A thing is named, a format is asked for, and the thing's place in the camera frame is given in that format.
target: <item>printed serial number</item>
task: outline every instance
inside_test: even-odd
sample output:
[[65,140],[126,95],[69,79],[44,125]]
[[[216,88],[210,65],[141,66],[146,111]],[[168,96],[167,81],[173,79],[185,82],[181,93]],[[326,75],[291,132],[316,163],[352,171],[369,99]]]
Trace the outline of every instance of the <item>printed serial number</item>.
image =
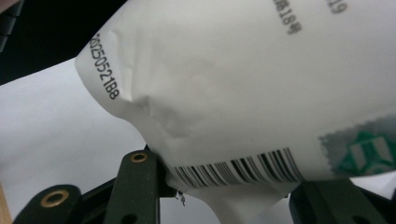
[[347,3],[344,0],[326,0],[327,6],[333,14],[341,13],[347,10]]
[[100,43],[100,35],[96,34],[90,40],[92,58],[95,60],[95,67],[99,73],[99,78],[104,82],[103,86],[110,99],[114,100],[120,94],[117,89],[116,79],[111,76],[113,71],[110,69],[110,63],[107,61],[105,50]]
[[282,23],[289,26],[288,35],[297,34],[303,29],[303,26],[297,21],[297,17],[293,15],[288,0],[274,0],[276,10]]

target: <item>black plastic bracket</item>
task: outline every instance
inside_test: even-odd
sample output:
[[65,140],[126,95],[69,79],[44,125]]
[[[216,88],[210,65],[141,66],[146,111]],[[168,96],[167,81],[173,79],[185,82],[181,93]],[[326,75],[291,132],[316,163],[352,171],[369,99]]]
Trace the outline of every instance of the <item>black plastic bracket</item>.
[[394,203],[368,191],[365,194],[349,179],[304,182],[290,196],[291,216],[295,224],[394,223],[394,215],[386,220],[381,212],[395,211]]
[[175,197],[166,170],[150,150],[122,159],[118,176],[81,196],[77,187],[58,185],[38,193],[14,224],[160,223],[160,197]]

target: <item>white pouch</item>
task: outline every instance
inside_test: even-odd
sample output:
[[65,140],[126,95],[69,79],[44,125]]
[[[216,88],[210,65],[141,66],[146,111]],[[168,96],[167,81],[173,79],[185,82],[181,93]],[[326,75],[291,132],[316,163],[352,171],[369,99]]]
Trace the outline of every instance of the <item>white pouch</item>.
[[299,181],[396,161],[396,2],[127,2],[78,55],[168,184],[244,223]]

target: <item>dark background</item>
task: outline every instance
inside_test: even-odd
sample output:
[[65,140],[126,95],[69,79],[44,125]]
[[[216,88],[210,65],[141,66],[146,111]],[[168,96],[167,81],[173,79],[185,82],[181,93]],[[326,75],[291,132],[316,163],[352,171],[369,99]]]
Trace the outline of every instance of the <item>dark background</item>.
[[7,39],[0,52],[0,85],[76,57],[125,1],[24,0],[19,16],[11,9],[0,14],[0,28],[16,18],[10,34],[0,29]]

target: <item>green printed label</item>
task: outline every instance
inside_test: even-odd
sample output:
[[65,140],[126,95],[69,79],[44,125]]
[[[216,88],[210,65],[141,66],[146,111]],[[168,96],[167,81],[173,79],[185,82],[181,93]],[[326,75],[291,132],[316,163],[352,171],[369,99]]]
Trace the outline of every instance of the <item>green printed label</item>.
[[320,137],[337,175],[377,175],[396,169],[396,115]]
[[385,135],[361,132],[347,146],[347,154],[338,169],[352,175],[377,175],[395,168],[396,144]]

